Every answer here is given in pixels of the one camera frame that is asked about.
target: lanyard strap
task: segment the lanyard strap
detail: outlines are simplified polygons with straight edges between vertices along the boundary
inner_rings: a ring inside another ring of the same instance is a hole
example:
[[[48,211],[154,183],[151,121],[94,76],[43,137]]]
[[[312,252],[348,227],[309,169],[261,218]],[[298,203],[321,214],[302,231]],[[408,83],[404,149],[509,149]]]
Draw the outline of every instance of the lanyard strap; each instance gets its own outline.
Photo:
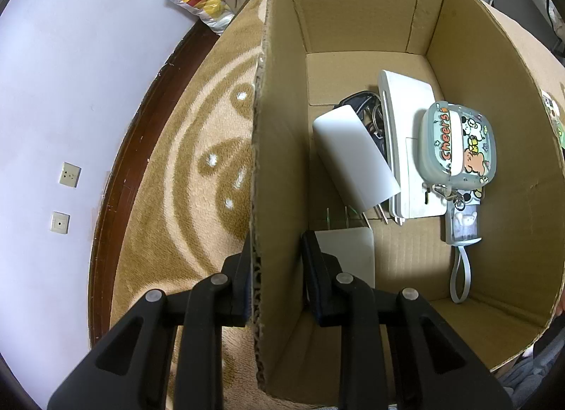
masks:
[[[465,284],[463,286],[463,294],[461,298],[457,296],[457,272],[459,271],[459,266],[463,262],[463,270],[465,271]],[[471,288],[471,264],[469,263],[469,257],[467,257],[467,251],[465,251],[464,246],[456,246],[456,261],[453,264],[453,270],[451,271],[451,281],[449,282],[449,292],[451,293],[451,300],[455,303],[464,302],[469,295],[469,289]]]

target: white router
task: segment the white router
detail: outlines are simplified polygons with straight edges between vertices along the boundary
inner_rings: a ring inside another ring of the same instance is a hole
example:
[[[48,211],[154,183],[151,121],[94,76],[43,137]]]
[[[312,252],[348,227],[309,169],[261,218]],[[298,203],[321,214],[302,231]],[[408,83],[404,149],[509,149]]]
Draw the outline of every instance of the white router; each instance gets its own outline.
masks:
[[[386,160],[350,105],[318,117],[314,142],[344,204],[358,213],[400,192]]]
[[[389,212],[404,219],[443,216],[447,201],[424,186],[415,160],[422,117],[436,102],[432,87],[390,71],[379,73],[378,84],[388,165],[400,185],[400,193],[389,200]]]

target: plastic bag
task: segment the plastic bag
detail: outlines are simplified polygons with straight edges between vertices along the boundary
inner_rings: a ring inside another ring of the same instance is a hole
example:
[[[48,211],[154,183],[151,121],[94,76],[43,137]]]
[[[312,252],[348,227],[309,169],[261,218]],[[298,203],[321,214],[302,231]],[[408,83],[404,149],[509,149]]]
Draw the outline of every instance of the plastic bag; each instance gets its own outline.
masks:
[[[233,19],[233,12],[224,0],[170,0],[198,16],[216,34],[224,32]]]

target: cardboard flap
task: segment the cardboard flap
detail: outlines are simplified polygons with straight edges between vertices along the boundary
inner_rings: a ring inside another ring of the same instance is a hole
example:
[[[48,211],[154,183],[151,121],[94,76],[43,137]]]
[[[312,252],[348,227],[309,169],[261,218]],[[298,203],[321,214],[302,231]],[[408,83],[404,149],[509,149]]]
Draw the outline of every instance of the cardboard flap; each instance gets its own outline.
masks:
[[[475,299],[461,305],[450,298],[430,304],[491,370],[508,362],[543,332],[539,326]]]
[[[444,0],[427,57],[445,99],[484,113],[496,141],[482,241],[468,250],[471,296],[519,307],[513,315],[545,324],[563,278],[565,180],[540,91],[478,0]]]
[[[293,0],[308,53],[404,52],[416,0]]]

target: electrical socket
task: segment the electrical socket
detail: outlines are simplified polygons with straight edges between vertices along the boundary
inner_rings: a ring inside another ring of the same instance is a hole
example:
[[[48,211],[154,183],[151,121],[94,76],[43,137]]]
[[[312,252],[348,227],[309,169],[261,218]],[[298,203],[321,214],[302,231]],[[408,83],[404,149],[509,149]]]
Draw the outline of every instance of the electrical socket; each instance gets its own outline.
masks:
[[[53,216],[51,218],[51,231],[66,235],[67,232],[69,231],[70,218],[71,217],[68,214],[63,214],[62,212],[53,211]]]
[[[76,187],[78,183],[78,175],[80,174],[80,168],[70,163],[63,163],[63,170],[61,171],[61,177],[59,183],[63,185],[68,185],[69,187]]]

